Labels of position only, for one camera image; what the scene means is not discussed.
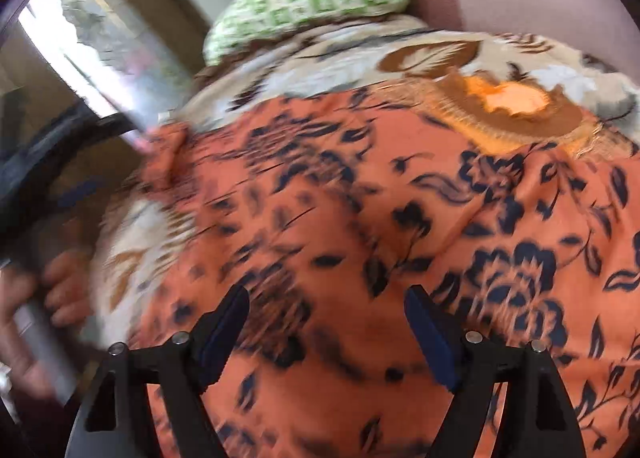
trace orange cloth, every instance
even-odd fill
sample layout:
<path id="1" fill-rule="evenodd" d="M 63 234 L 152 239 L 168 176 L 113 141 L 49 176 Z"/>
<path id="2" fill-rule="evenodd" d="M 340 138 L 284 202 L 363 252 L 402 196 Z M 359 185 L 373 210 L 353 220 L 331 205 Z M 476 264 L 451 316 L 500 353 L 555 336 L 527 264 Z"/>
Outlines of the orange cloth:
<path id="1" fill-rule="evenodd" d="M 450 395 L 404 318 L 414 283 L 494 340 L 550 345 L 590 457 L 612 457 L 636 427 L 638 157 L 574 161 L 548 143 L 483 155 L 434 106 L 360 88 L 275 98 L 211 133 L 158 132 L 145 193 L 196 213 L 197 233 L 135 344 L 248 289 L 249 320 L 203 397 L 232 458 L 423 457 Z"/>

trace metal screw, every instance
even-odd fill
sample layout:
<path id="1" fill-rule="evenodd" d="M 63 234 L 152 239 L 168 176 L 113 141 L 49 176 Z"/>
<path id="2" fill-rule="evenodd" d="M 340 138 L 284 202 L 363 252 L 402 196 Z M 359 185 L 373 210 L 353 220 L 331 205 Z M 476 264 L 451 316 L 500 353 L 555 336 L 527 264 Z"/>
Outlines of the metal screw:
<path id="1" fill-rule="evenodd" d="M 171 336 L 171 341 L 174 344 L 185 344 L 189 340 L 188 332 L 176 332 Z"/>
<path id="2" fill-rule="evenodd" d="M 109 346 L 109 353 L 115 357 L 116 355 L 120 355 L 124 352 L 124 348 L 126 347 L 127 345 L 125 343 L 113 343 Z"/>
<path id="3" fill-rule="evenodd" d="M 471 344 L 478 344 L 482 342 L 482 339 L 484 339 L 484 337 L 482 337 L 482 334 L 480 332 L 471 331 L 465 333 L 465 339 Z"/>
<path id="4" fill-rule="evenodd" d="M 535 353 L 542 353 L 542 352 L 546 351 L 546 345 L 540 339 L 535 339 L 535 340 L 531 341 L 531 349 Z"/>

